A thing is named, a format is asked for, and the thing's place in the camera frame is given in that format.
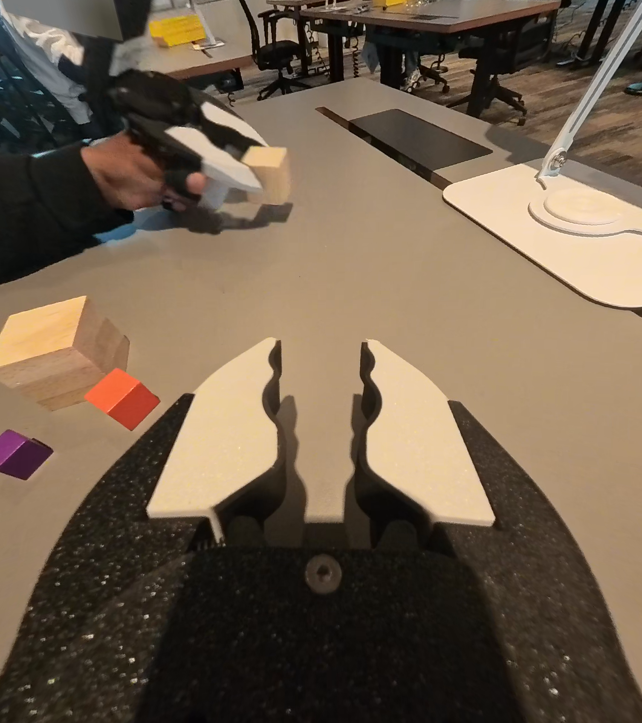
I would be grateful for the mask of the person's left hand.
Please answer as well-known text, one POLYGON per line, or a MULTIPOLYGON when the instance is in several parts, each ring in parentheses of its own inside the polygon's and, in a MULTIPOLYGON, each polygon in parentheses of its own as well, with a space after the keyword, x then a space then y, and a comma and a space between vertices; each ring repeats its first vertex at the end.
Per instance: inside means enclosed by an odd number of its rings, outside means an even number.
POLYGON ((181 212, 205 190, 204 174, 190 174, 186 191, 165 181, 165 171, 127 131, 98 140, 81 149, 81 158, 105 201, 116 210, 137 211, 168 205, 181 212))

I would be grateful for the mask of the black desk mat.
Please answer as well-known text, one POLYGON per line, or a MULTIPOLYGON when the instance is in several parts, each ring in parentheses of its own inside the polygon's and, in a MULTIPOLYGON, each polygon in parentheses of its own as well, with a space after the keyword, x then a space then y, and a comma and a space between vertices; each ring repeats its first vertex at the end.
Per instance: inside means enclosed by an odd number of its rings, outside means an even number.
POLYGON ((492 154, 485 146, 400 109, 356 117, 349 120, 349 127, 376 148, 431 172, 492 154))

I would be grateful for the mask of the yellow box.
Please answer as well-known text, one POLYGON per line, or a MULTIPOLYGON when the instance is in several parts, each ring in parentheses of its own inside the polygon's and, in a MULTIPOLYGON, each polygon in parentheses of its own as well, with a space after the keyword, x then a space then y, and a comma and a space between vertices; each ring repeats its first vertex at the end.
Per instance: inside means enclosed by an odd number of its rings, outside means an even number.
POLYGON ((205 26, 197 14, 152 20, 148 24, 148 31, 157 46, 168 49, 208 38, 205 26))

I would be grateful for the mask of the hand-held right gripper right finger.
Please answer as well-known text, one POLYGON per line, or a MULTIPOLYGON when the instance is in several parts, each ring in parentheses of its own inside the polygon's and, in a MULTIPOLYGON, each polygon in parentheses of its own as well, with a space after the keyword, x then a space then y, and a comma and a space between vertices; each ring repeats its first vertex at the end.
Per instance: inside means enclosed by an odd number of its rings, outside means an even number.
POLYGON ((362 343, 359 375, 354 491, 371 545, 397 521, 410 523, 422 544, 438 525, 492 529, 495 512, 448 396, 378 340, 362 343))

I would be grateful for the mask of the large wooden cube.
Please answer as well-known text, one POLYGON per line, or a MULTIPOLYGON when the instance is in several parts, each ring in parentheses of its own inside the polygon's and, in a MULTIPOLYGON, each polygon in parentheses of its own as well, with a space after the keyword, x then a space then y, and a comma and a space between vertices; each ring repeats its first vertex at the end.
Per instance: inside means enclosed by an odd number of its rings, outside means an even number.
POLYGON ((104 317, 88 296, 12 314, 0 332, 0 384, 55 411, 105 375, 104 317))

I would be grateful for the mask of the grey office table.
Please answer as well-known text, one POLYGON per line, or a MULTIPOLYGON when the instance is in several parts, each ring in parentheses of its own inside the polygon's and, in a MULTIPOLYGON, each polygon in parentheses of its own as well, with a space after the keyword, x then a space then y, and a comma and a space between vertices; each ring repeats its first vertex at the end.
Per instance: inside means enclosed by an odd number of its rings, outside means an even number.
POLYGON ((207 37, 200 43, 172 48, 160 46, 146 32, 138 68, 187 80, 229 72, 240 75, 256 67, 252 58, 250 20, 259 2, 154 2, 150 21, 197 14, 206 27, 207 37))

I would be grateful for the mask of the purple cube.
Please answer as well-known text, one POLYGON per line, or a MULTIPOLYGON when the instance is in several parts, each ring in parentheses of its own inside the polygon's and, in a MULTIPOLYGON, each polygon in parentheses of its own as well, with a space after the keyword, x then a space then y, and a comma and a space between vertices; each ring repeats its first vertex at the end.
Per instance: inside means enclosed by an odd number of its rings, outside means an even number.
POLYGON ((0 434, 0 473, 27 481, 54 454, 54 449, 12 429, 0 434))

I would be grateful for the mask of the orange cube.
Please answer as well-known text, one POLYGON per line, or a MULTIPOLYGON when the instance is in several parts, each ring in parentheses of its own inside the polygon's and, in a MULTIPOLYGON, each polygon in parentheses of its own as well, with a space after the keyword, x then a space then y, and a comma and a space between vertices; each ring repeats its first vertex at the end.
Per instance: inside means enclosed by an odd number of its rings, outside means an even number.
POLYGON ((84 400, 129 431, 135 430, 161 403, 143 383, 118 367, 89 389, 84 400))

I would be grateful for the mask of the medium wooden cube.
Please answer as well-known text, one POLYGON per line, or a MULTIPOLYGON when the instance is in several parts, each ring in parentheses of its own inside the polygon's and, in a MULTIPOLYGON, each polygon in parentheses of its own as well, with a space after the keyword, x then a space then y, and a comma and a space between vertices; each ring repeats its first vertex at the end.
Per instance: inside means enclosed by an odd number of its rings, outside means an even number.
POLYGON ((35 401, 48 411, 85 402, 85 396, 116 369, 127 370, 130 342, 107 317, 92 337, 76 343, 61 371, 37 384, 35 401))

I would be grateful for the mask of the small wooden cube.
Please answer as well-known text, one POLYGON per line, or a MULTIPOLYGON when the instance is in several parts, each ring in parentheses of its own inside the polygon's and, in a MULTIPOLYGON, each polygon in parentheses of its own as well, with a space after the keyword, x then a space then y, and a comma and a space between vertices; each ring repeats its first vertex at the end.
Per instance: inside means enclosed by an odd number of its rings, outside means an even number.
POLYGON ((246 193, 250 203, 280 206, 289 202, 291 173, 287 148, 252 146, 244 154, 242 163, 261 185, 259 191, 246 193))

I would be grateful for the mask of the black office chair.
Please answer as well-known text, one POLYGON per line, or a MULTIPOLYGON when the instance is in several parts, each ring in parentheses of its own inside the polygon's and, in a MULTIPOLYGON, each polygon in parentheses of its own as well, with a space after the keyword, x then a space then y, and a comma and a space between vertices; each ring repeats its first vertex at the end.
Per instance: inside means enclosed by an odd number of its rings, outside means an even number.
POLYGON ((518 125, 525 125, 527 108, 522 95, 502 86, 499 81, 501 75, 517 71, 516 56, 522 28, 522 24, 504 24, 500 29, 465 38, 456 54, 459 59, 476 61, 470 70, 475 79, 469 95, 447 104, 449 108, 466 105, 466 114, 479 118, 494 100, 498 100, 520 113, 518 125))
POLYGON ((247 2, 240 1, 239 4, 250 29, 253 62, 260 71, 274 71, 278 75, 274 82, 262 88, 257 100, 267 100, 278 91, 281 95, 288 95, 295 89, 309 89, 311 86, 296 77, 292 68, 294 60, 307 59, 306 51, 297 41, 278 40, 278 23, 290 19, 290 12, 272 7, 260 13, 264 30, 264 41, 261 42, 256 20, 247 2))

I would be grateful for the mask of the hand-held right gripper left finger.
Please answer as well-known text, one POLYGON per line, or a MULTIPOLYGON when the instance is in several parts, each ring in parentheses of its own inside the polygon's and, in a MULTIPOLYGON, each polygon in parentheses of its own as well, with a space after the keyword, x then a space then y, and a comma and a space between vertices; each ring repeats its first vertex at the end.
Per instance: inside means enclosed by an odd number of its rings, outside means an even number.
POLYGON ((252 519, 264 532, 287 491, 281 375, 282 343, 266 338, 196 388, 147 503, 148 519, 205 519, 219 544, 237 519, 252 519))

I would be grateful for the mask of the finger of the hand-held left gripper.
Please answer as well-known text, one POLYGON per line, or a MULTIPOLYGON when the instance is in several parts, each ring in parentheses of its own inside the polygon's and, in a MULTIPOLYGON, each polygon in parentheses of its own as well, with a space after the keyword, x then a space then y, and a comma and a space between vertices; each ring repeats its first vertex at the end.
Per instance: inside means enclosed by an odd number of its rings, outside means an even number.
POLYGON ((260 191, 258 177, 241 160, 216 145, 208 135, 190 126, 171 126, 164 131, 164 140, 190 168, 189 173, 201 173, 207 181, 207 191, 260 191))
POLYGON ((254 128, 221 105, 201 104, 199 127, 218 148, 268 147, 254 128))

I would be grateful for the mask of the person's left forearm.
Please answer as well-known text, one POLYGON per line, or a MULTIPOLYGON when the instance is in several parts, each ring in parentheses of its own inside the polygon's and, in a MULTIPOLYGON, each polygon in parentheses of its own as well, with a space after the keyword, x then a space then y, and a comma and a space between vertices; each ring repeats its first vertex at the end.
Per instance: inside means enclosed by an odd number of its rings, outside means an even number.
POLYGON ((82 148, 0 159, 0 285, 96 247, 98 234, 134 219, 107 203, 82 148))

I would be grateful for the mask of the white desk lamp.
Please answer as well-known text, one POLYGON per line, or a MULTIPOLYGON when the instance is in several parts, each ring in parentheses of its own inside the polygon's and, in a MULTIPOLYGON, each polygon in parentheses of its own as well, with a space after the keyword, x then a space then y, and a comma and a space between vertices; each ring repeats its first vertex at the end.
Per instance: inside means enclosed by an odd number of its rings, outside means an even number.
POLYGON ((582 296, 642 309, 642 187, 569 150, 642 31, 642 2, 543 159, 453 183, 444 201, 582 296))

